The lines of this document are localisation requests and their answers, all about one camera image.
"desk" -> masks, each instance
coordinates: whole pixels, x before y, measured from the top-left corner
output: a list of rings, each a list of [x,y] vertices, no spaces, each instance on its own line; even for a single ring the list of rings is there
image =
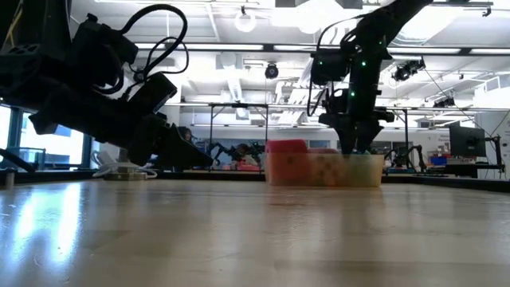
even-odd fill
[[[409,184],[25,185],[0,191],[0,285],[508,286],[508,205]]]
[[[470,176],[478,178],[478,170],[499,170],[500,166],[493,164],[447,164],[445,173],[457,176]]]

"person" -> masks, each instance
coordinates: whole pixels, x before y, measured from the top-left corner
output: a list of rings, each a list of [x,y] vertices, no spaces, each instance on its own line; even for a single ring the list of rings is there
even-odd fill
[[[245,143],[241,143],[237,146],[237,153],[241,156],[241,160],[234,162],[236,167],[239,165],[250,165],[258,167],[258,162],[251,155],[248,155],[248,151],[249,146]]]

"ceiling pipe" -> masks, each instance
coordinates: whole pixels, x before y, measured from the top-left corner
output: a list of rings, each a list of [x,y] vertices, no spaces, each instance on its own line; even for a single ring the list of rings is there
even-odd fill
[[[244,103],[242,97],[241,80],[236,69],[237,55],[232,52],[224,52],[220,55],[220,62],[225,70],[229,71],[227,84],[229,86],[230,98],[235,103]],[[249,111],[245,108],[237,108],[236,116],[238,120],[249,120]]]

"computer monitor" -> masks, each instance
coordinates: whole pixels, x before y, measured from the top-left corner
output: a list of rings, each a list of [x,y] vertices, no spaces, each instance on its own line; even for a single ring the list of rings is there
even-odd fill
[[[487,156],[485,132],[481,128],[449,127],[449,142],[453,156]]]

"window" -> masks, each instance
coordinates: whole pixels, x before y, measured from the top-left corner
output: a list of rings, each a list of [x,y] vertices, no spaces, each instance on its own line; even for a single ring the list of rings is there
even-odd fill
[[[29,116],[29,113],[23,113],[21,147],[45,148],[46,163],[81,164],[83,133],[59,125],[55,134],[39,136]]]
[[[0,107],[0,148],[7,147],[9,137],[10,108]]]

